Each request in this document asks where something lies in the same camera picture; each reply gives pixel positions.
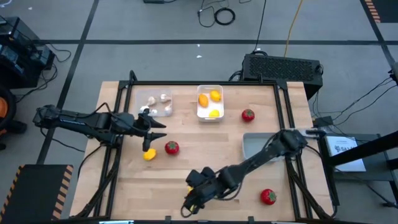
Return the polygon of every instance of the plastic bin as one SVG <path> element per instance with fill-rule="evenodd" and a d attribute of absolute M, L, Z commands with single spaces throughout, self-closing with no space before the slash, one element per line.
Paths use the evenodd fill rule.
<path fill-rule="evenodd" d="M 221 94 L 221 100 L 220 102 L 214 102 L 210 98 L 210 92 L 212 90 L 217 90 Z M 220 122 L 223 117 L 224 117 L 224 93 L 223 93 L 223 87 L 220 85 L 200 85 L 198 86 L 198 94 L 197 98 L 199 97 L 199 94 L 204 94 L 207 96 L 209 100 L 209 105 L 207 108 L 204 108 L 200 106 L 199 101 L 197 100 L 197 115 L 199 118 L 199 121 L 202 122 Z M 209 114 L 212 110 L 218 110 L 220 112 L 220 116 L 218 118 L 210 118 Z"/>

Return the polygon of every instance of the black metal frame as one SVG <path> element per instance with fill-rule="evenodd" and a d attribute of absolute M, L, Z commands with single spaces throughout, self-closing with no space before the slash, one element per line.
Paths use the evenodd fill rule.
<path fill-rule="evenodd" d="M 388 181 L 390 183 L 394 199 L 396 203 L 398 203 L 398 181 L 394 176 L 394 169 L 398 168 L 398 159 L 389 159 L 389 156 L 386 152 L 387 150 L 398 146 L 398 143 L 396 142 L 398 131 L 383 137 L 381 137 L 379 134 L 361 134 L 358 138 L 358 134 L 349 134 L 349 136 L 364 140 L 357 140 L 357 147 L 335 156 L 329 155 L 329 151 L 324 139 L 318 142 L 318 147 L 323 158 L 322 161 L 324 163 L 323 167 L 326 175 L 326 181 L 328 182 L 333 204 L 340 204 L 338 200 L 335 179 L 351 178 L 345 175 L 340 175 L 339 173 L 335 173 L 332 167 L 355 161 L 357 159 L 363 159 L 364 164 L 368 166 L 366 167 L 366 172 L 355 173 L 355 176 L 363 180 Z"/>
<path fill-rule="evenodd" d="M 119 111 L 120 109 L 120 103 L 121 103 L 121 97 L 122 97 L 122 93 L 124 91 L 124 89 L 127 89 L 127 94 L 126 94 L 126 100 L 124 102 L 124 112 L 128 112 L 129 109 L 129 103 L 130 103 L 130 99 L 131 99 L 131 92 L 132 92 L 132 88 L 134 85 L 254 85 L 254 86 L 272 86 L 274 89 L 274 96 L 275 96 L 275 104 L 276 104 L 276 108 L 277 108 L 277 114 L 278 114 L 278 120 L 279 120 L 279 126 L 281 129 L 285 128 L 285 123 L 284 123 L 284 115 L 282 112 L 282 105 L 280 102 L 280 95 L 279 95 L 279 86 L 278 84 L 276 84 L 276 82 L 190 82 L 190 81 L 137 81 L 136 77 L 133 77 L 133 80 L 131 81 L 119 81 L 119 86 L 118 86 L 118 93 L 116 95 L 116 102 L 115 102 L 115 106 L 114 106 L 114 111 Z M 284 87 L 283 89 L 283 93 L 284 93 L 284 98 L 285 98 L 285 104 L 286 104 L 286 109 L 287 109 L 287 116 L 288 116 L 288 120 L 289 120 L 289 124 L 291 128 L 294 128 L 294 118 L 293 118 L 293 112 L 292 112 L 292 107 L 290 104 L 290 98 L 289 98 L 289 92 L 287 91 L 287 88 Z M 116 153 L 115 153 L 115 158 L 114 160 L 119 161 L 120 160 L 120 156 L 121 156 L 121 150 L 123 148 L 123 136 L 120 136 L 120 144 L 118 145 L 117 148 L 115 148 Z M 105 157 L 104 157 L 104 163 L 103 163 L 103 168 L 101 171 L 101 177 L 100 177 L 100 181 L 99 181 L 99 185 L 102 185 L 105 181 L 105 177 L 107 175 L 107 171 L 109 168 L 109 162 L 111 159 L 111 151 L 113 149 L 110 147 L 106 148 L 106 152 L 105 152 Z M 304 176 L 304 170 L 303 170 L 303 165 L 302 165 L 302 160 L 300 156 L 296 157 L 296 161 L 297 161 L 297 169 L 298 169 L 298 173 L 300 176 L 301 181 L 304 183 L 304 185 L 306 185 L 305 183 L 305 176 Z M 290 160 L 290 158 L 286 159 L 286 163 L 288 162 L 292 162 Z M 114 198 L 114 193 L 116 190 L 116 179 L 118 176 L 118 170 L 116 171 L 116 175 L 114 176 L 114 178 L 111 181 L 110 184 L 110 188 L 109 188 L 109 197 L 108 197 L 108 201 L 106 204 L 106 211 L 105 211 L 105 217 L 111 217 L 112 214 L 112 206 L 113 206 L 113 198 Z M 300 216 L 300 207 L 299 207 L 299 200 L 297 198 L 297 190 L 296 190 L 296 186 L 294 184 L 294 181 L 292 180 L 292 178 L 289 177 L 289 185 L 290 185 L 290 194 L 292 197 L 292 206 L 293 206 L 293 210 L 294 210 L 294 216 L 295 216 L 295 220 L 299 220 L 302 217 Z M 312 218 L 312 210 L 311 207 L 308 203 L 308 201 L 303 197 L 303 201 L 304 201 L 304 205 L 305 205 L 305 212 L 307 215 L 307 218 Z M 95 209 L 94 209 L 94 217 L 97 217 L 100 215 L 101 212 L 101 203 L 102 203 L 102 198 L 97 202 Z"/>

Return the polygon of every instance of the white mushroom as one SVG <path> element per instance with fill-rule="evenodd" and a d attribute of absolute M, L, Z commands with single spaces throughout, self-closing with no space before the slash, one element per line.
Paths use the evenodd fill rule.
<path fill-rule="evenodd" d="M 152 106 L 152 105 L 155 105 L 155 104 L 156 104 L 156 99 L 153 96 L 150 96 L 148 98 L 147 106 Z"/>
<path fill-rule="evenodd" d="M 139 108 L 139 112 L 140 112 L 140 113 L 143 113 L 144 110 L 147 109 L 147 108 L 149 109 L 148 106 L 141 106 L 141 108 Z"/>
<path fill-rule="evenodd" d="M 161 94 L 161 96 L 160 96 L 160 102 L 166 103 L 166 102 L 168 102 L 168 101 L 170 101 L 170 100 L 172 100 L 171 97 L 167 96 L 166 94 Z"/>
<path fill-rule="evenodd" d="M 165 111 L 165 113 L 166 113 L 167 115 L 170 115 L 171 112 L 172 112 L 172 104 L 169 104 L 168 106 L 166 106 L 166 107 L 164 108 L 164 111 Z"/>
<path fill-rule="evenodd" d="M 155 110 L 155 109 L 151 110 L 151 111 L 149 112 L 148 115 L 149 115 L 149 116 L 155 116 L 155 115 L 157 115 L 157 110 Z"/>

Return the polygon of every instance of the tomato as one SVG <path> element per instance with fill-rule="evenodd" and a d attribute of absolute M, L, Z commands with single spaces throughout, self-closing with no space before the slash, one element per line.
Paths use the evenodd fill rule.
<path fill-rule="evenodd" d="M 180 146 L 175 141 L 169 141 L 165 146 L 164 149 L 170 155 L 177 154 L 180 150 Z"/>
<path fill-rule="evenodd" d="M 261 201 L 267 205 L 273 205 L 276 202 L 276 194 L 271 189 L 265 189 L 261 192 Z"/>
<path fill-rule="evenodd" d="M 242 112 L 242 119 L 243 119 L 245 122 L 252 121 L 252 120 L 254 119 L 254 112 L 253 112 L 253 110 L 250 110 L 250 109 L 244 110 L 244 111 Z"/>

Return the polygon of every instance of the yellow toy fruit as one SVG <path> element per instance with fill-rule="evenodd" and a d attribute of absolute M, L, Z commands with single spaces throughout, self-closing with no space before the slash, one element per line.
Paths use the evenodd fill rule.
<path fill-rule="evenodd" d="M 209 118 L 218 118 L 220 117 L 220 112 L 218 110 L 212 110 L 209 114 Z"/>
<path fill-rule="evenodd" d="M 199 101 L 200 106 L 202 106 L 204 108 L 206 108 L 209 105 L 209 99 L 204 94 L 199 94 L 198 101 Z"/>
<path fill-rule="evenodd" d="M 155 149 L 148 149 L 148 151 L 146 151 L 144 153 L 144 159 L 146 161 L 152 160 L 155 156 L 156 156 L 156 150 Z"/>
<path fill-rule="evenodd" d="M 217 90 L 213 90 L 210 92 L 210 98 L 214 101 L 214 102 L 219 102 L 221 99 L 221 94 L 219 93 L 219 91 Z"/>

